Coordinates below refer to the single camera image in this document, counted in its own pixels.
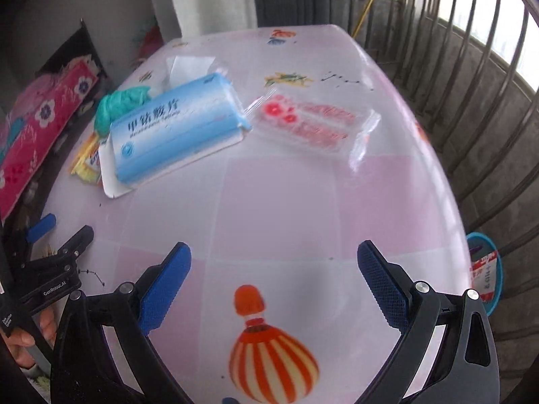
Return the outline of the person's left hand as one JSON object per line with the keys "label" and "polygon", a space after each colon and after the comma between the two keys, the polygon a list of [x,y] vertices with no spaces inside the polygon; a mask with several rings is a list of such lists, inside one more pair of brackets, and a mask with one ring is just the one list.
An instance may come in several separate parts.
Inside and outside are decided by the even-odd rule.
{"label": "person's left hand", "polygon": [[[40,313],[38,323],[43,337],[49,344],[54,345],[57,334],[57,323],[54,310],[51,306]],[[35,360],[27,351],[30,346],[35,345],[35,340],[30,333],[16,328],[9,337],[4,332],[1,332],[1,337],[5,341],[14,361],[18,363],[20,368],[30,369],[36,364]]]}

